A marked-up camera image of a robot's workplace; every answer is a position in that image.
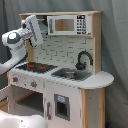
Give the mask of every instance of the microwave control panel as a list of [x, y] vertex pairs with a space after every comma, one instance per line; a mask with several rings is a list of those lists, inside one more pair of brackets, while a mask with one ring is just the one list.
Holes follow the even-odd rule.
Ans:
[[86, 34], [86, 16], [77, 16], [77, 34]]

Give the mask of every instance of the cabinet handle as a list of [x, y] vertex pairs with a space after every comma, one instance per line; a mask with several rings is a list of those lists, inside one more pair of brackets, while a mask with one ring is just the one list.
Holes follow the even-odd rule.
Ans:
[[53, 33], [53, 30], [52, 30], [52, 19], [49, 20], [49, 28], [50, 28], [50, 33]]
[[49, 114], [50, 102], [47, 103], [47, 118], [51, 120], [51, 115]]

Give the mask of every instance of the oven knob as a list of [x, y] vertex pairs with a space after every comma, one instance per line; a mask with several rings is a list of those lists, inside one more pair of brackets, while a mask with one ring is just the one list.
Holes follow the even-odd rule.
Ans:
[[31, 86], [32, 86], [32, 87], [36, 87], [36, 86], [37, 86], [36, 82], [33, 81], [33, 82], [31, 83]]
[[17, 82], [18, 78], [17, 77], [13, 77], [13, 82]]

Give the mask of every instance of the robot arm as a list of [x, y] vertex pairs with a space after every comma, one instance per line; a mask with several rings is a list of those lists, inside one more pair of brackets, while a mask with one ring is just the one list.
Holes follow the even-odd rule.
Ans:
[[12, 58], [0, 64], [0, 75], [11, 70], [15, 65], [27, 57], [25, 41], [30, 40], [32, 46], [43, 43], [41, 31], [35, 15], [31, 15], [22, 21], [22, 27], [2, 35], [4, 46], [8, 46]]

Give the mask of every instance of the toy microwave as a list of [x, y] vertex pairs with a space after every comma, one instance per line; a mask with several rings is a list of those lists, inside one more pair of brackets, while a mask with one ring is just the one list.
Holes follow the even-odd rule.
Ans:
[[84, 15], [47, 16], [48, 35], [90, 34], [92, 17]]

